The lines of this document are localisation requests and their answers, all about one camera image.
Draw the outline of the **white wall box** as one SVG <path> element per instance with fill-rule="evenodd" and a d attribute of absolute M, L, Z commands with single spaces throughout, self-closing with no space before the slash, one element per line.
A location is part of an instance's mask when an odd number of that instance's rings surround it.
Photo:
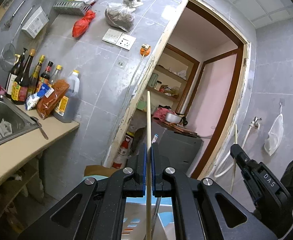
<path fill-rule="evenodd" d="M 30 38 L 36 38 L 48 22 L 49 19 L 42 9 L 42 6 L 40 6 L 22 26 L 21 30 Z"/>

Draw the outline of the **orange wall hook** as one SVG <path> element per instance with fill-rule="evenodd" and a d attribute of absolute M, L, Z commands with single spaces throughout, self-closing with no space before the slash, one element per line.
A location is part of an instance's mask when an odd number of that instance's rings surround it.
<path fill-rule="evenodd" d="M 142 44 L 141 49 L 140 49 L 140 54 L 145 57 L 148 56 L 151 52 L 151 46 L 148 44 Z"/>

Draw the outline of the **steel sink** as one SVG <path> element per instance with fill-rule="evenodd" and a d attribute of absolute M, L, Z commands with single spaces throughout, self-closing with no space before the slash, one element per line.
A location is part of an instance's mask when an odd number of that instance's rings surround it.
<path fill-rule="evenodd" d="M 0 145 L 38 127 L 35 120 L 5 96 L 0 95 Z"/>

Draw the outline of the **white bowl on washer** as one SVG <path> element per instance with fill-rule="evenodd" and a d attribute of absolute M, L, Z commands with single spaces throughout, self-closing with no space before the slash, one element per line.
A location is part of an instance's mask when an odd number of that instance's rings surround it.
<path fill-rule="evenodd" d="M 182 120 L 182 117 L 174 113 L 167 112 L 165 116 L 165 120 L 166 122 L 171 124 L 179 124 Z"/>

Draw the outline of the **clear bag dried goods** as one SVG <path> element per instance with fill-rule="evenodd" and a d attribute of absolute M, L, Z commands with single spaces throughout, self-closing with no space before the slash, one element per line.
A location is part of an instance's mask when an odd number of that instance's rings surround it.
<path fill-rule="evenodd" d="M 110 26 L 128 33 L 134 26 L 134 11 L 143 4 L 143 0 L 123 0 L 122 3 L 109 3 L 105 9 L 106 21 Z"/>

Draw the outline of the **wall water tap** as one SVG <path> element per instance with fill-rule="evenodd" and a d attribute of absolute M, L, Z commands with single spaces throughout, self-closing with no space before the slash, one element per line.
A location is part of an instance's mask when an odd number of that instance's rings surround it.
<path fill-rule="evenodd" d="M 262 118 L 258 118 L 257 116 L 255 116 L 249 126 L 254 129 L 259 129 L 260 128 L 259 121 L 261 121 L 261 120 L 262 120 Z"/>

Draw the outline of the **dark sauce bottle red label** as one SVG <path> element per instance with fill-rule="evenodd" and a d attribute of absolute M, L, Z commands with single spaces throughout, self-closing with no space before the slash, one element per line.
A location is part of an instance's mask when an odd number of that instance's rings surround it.
<path fill-rule="evenodd" d="M 22 72 L 18 75 L 18 77 L 13 82 L 13 90 L 12 90 L 12 102 L 16 105 L 21 105 L 25 102 L 27 98 L 27 92 L 29 87 L 29 71 L 30 67 L 36 53 L 35 49 L 31 49 L 29 52 L 29 56 L 27 61 L 23 67 Z"/>

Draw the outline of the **white mesh bag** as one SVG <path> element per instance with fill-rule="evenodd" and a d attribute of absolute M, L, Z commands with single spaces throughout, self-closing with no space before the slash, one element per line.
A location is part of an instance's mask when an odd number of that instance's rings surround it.
<path fill-rule="evenodd" d="M 271 156 L 278 149 L 284 134 L 284 117 L 282 114 L 283 105 L 280 103 L 280 113 L 275 118 L 269 132 L 268 137 L 264 142 L 265 152 Z"/>

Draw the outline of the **striped colourful table cloth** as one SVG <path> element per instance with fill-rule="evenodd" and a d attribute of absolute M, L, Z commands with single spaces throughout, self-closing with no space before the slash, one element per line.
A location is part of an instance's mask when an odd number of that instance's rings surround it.
<path fill-rule="evenodd" d="M 115 168 L 89 165 L 85 168 L 84 178 L 102 180 L 110 177 Z M 146 197 L 127 198 L 121 239 L 144 239 L 146 235 Z M 170 198 L 162 198 L 153 230 L 153 239 L 175 239 L 174 217 Z"/>

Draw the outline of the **grey washing machine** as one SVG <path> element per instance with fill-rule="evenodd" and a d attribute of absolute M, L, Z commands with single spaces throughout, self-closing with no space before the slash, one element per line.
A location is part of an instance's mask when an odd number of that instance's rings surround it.
<path fill-rule="evenodd" d="M 156 143 L 160 155 L 169 158 L 170 165 L 186 173 L 202 149 L 200 137 L 183 135 L 169 130 L 157 122 L 151 123 L 151 135 L 157 135 Z"/>

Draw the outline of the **red plastic bag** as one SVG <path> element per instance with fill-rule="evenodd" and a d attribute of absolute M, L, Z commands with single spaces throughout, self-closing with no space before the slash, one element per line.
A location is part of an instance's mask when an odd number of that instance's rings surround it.
<path fill-rule="evenodd" d="M 78 38 L 82 36 L 88 29 L 89 24 L 95 18 L 96 13 L 88 10 L 84 17 L 79 19 L 73 26 L 72 37 Z"/>

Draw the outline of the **wooden chopstick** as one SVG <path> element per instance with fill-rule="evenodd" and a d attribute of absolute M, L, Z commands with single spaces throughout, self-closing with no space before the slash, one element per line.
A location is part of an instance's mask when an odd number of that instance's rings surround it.
<path fill-rule="evenodd" d="M 147 168 L 146 168 L 146 240 L 151 240 L 151 98 L 147 91 L 146 104 L 146 148 L 147 148 Z"/>
<path fill-rule="evenodd" d="M 234 125 L 234 144 L 238 144 L 238 126 L 237 124 Z M 234 187 L 234 180 L 235 180 L 235 174 L 236 174 L 236 159 L 233 158 L 233 169 L 232 169 L 232 178 L 231 178 L 231 185 L 230 185 L 230 194 L 233 193 L 233 187 Z"/>

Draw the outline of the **grey wall rack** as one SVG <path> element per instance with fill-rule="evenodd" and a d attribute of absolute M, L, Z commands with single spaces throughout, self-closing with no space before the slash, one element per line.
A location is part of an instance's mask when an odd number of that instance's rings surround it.
<path fill-rule="evenodd" d="M 59 14 L 85 16 L 91 6 L 82 1 L 57 1 L 53 9 Z"/>

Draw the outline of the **red spice packet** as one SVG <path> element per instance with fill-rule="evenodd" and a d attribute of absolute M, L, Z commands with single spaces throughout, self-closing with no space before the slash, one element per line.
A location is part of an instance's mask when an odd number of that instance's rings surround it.
<path fill-rule="evenodd" d="M 39 100 L 36 111 L 41 119 L 46 119 L 63 98 L 70 85 L 65 79 L 57 80 L 46 94 Z"/>

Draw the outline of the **large soy sauce jug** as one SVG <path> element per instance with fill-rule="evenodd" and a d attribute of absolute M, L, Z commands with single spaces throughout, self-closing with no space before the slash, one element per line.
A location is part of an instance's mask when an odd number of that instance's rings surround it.
<path fill-rule="evenodd" d="M 55 106 L 53 116 L 63 123 L 72 122 L 78 107 L 78 93 L 80 87 L 79 71 L 74 70 L 67 78 L 70 85 L 65 95 Z"/>

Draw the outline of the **white wall switch socket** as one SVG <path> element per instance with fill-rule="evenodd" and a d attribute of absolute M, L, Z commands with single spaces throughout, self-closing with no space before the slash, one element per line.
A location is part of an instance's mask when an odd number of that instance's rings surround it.
<path fill-rule="evenodd" d="M 109 28 L 102 40 L 129 51 L 134 45 L 136 38 L 122 33 L 121 31 Z"/>

